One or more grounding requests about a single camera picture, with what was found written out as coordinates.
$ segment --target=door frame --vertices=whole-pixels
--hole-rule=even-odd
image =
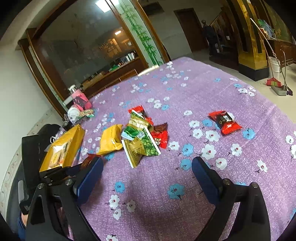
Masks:
[[[179,17],[179,13],[182,13],[182,12],[188,12],[189,10],[193,12],[193,14],[194,14],[194,16],[195,16],[195,18],[196,18],[196,21],[197,21],[197,23],[198,23],[197,26],[200,28],[201,33],[202,33],[202,25],[200,24],[200,21],[199,21],[199,19],[198,19],[198,16],[196,15],[196,12],[195,12],[194,8],[191,7],[191,8],[178,9],[178,10],[174,10],[174,13],[175,13],[175,15],[176,15],[176,17],[177,17],[177,19],[178,19],[180,25],[181,25],[180,17]],[[203,39],[203,43],[204,43],[205,49],[208,48],[209,45],[208,45],[207,40],[206,40],[206,38],[205,38],[205,36],[204,36],[203,34],[202,34],[202,39]]]

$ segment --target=metal bolt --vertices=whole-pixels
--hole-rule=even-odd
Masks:
[[[223,179],[223,183],[224,183],[225,185],[230,185],[230,180],[227,179],[227,178],[225,178],[225,179]]]
[[[259,187],[258,184],[255,183],[255,182],[252,182],[251,185],[252,185],[253,188],[257,188],[257,187]]]
[[[38,187],[38,189],[44,188],[44,183],[39,183],[37,187]]]
[[[65,181],[65,184],[67,186],[71,185],[72,183],[73,183],[73,180],[72,179],[68,179],[68,180]]]

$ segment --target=golden pillar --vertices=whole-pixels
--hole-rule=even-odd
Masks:
[[[235,35],[239,72],[254,81],[268,77],[268,67],[263,41],[251,22],[258,18],[250,0],[220,0],[225,7]]]

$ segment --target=floor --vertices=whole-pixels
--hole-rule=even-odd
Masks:
[[[286,73],[286,81],[288,87],[294,92],[293,96],[278,96],[270,86],[267,86],[266,79],[262,79],[259,81],[253,81],[252,79],[249,79],[248,77],[240,74],[237,70],[227,68],[225,66],[216,64],[209,60],[209,53],[208,50],[201,50],[198,52],[193,52],[188,55],[187,57],[190,57],[192,59],[195,59],[197,61],[204,62],[205,64],[209,64],[211,66],[214,66],[216,68],[219,68],[223,70],[224,72],[227,72],[236,78],[244,81],[247,84],[252,85],[255,89],[257,89],[262,95],[264,95],[266,98],[268,98],[270,101],[275,103],[283,113],[285,113],[294,123],[296,123],[296,64],[291,64],[290,66],[286,67],[287,73]],[[284,83],[284,78],[282,74],[280,74],[280,78],[278,79],[281,81],[281,83]]]

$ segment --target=purple tablecloth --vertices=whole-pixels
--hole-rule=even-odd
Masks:
[[[189,58],[133,77],[91,99],[97,109],[86,130],[79,162],[97,152],[102,131],[125,125],[128,109],[142,105],[155,124],[168,122],[169,141],[161,155],[143,157],[132,169],[122,150],[108,154],[102,178],[82,211],[102,240],[194,240],[214,206],[191,170],[202,155],[236,184],[257,182],[276,240],[296,211],[296,127],[253,87]],[[226,110],[243,129],[222,136],[208,113]],[[221,238],[226,238],[235,210]]]

